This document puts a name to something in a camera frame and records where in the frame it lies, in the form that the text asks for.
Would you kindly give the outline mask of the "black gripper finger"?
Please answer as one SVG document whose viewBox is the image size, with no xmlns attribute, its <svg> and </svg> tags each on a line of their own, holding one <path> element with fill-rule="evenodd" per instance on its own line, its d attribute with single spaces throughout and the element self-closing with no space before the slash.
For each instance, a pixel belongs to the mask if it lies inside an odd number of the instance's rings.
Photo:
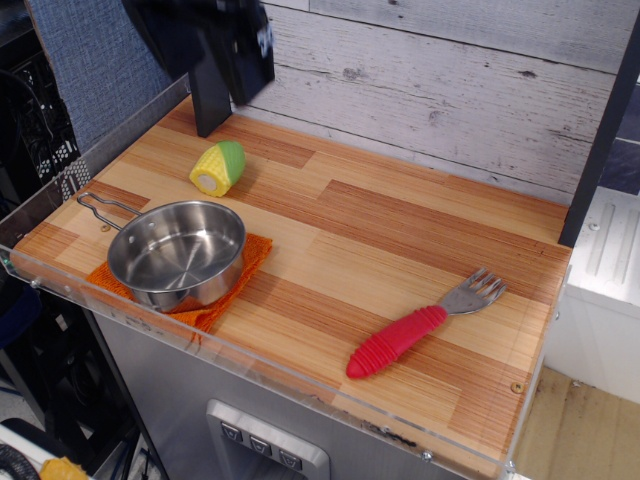
<svg viewBox="0 0 640 480">
<path fill-rule="evenodd" d="M 250 103 L 274 79 L 274 33 L 260 1 L 229 1 L 230 86 L 236 105 Z"/>
<path fill-rule="evenodd" d="M 133 26 L 161 68 L 173 79 L 189 73 L 220 76 L 207 32 L 211 1 L 123 1 Z"/>
</svg>

